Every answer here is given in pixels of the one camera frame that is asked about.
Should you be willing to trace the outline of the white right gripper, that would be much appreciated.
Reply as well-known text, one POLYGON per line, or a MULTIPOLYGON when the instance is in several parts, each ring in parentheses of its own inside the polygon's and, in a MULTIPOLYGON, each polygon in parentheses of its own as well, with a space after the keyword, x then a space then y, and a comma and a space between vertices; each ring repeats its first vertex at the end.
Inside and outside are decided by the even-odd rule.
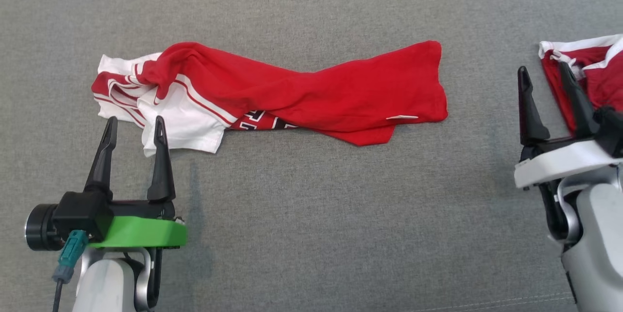
MULTIPOLYGON (((558 68, 576 124, 574 134, 577 138, 592 137, 599 129, 593 119, 593 105, 569 64, 559 62, 558 68)), ((551 135, 532 98, 532 81, 525 66, 517 71, 517 84, 520 143, 524 147, 513 172, 515 187, 526 188, 558 180, 561 186, 611 183, 617 176, 618 166, 623 164, 623 152, 609 153, 594 140, 563 143, 558 148, 551 144, 537 145, 551 135)))

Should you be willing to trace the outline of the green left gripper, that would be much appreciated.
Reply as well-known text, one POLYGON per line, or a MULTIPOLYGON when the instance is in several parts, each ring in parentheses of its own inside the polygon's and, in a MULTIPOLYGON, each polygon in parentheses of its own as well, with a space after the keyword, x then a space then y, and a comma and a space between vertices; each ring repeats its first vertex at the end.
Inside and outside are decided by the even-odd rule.
MULTIPOLYGON (((116 148, 118 119, 107 120, 96 150, 84 192, 104 194, 111 200, 110 172, 112 152, 116 148)), ((165 121, 158 115, 154 124, 156 146, 153 179, 147 190, 147 201, 112 202, 111 226, 101 242, 92 241, 92 248, 180 248, 187 244, 185 221, 176 217, 176 198, 165 121)))

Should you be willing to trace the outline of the red shorts with white trim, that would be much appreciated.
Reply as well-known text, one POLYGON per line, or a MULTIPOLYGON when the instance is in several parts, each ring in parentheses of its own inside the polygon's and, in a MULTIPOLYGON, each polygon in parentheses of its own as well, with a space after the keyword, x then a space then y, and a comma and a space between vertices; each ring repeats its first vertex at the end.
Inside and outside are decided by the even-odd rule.
POLYGON ((576 131, 570 100, 558 64, 567 63, 593 108, 610 106, 623 113, 623 34, 568 43, 541 41, 538 55, 552 94, 571 134, 576 131))

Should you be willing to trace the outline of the red Bulls 23 jersey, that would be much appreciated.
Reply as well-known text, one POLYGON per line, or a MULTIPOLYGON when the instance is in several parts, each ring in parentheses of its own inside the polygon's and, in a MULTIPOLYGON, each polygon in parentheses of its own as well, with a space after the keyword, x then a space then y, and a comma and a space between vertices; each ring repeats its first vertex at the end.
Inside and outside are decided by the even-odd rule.
POLYGON ((292 128, 369 146, 398 124, 447 118, 441 59, 440 43, 425 41, 303 73, 186 42, 132 60, 103 55, 92 92, 101 117, 143 129, 147 156, 158 115, 171 149, 214 154, 228 129, 292 128))

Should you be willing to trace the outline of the grey fabric sofa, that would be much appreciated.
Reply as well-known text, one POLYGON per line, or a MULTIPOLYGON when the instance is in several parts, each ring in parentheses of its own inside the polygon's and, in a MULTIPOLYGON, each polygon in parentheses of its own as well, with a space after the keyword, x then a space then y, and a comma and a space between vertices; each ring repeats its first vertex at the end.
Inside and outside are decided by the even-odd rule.
POLYGON ((39 203, 79 191, 106 121, 100 57, 196 41, 294 71, 442 44, 449 117, 355 147, 227 131, 171 153, 188 244, 157 312, 576 312, 538 190, 516 189, 516 71, 567 135, 538 43, 623 33, 623 0, 0 0, 0 312, 50 312, 39 203))

